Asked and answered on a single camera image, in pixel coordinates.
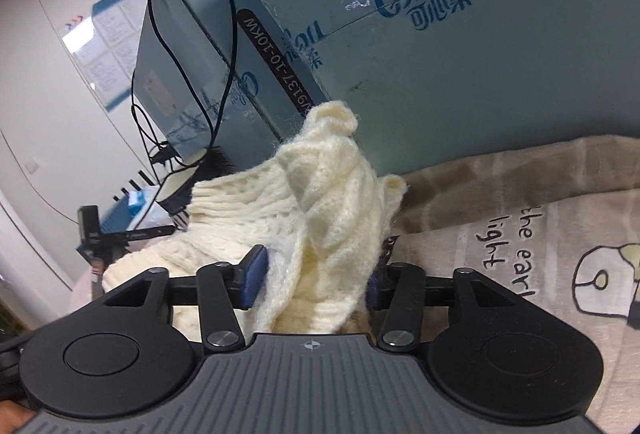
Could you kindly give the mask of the person right hand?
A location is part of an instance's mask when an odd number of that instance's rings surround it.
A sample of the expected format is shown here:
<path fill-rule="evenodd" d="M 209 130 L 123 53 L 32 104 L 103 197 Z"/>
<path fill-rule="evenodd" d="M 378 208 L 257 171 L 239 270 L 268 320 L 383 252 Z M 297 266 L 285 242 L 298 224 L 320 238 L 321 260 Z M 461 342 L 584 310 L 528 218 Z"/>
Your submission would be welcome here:
<path fill-rule="evenodd" d="M 35 413 L 10 400 L 0 402 L 0 434 L 12 434 L 22 428 Z"/>

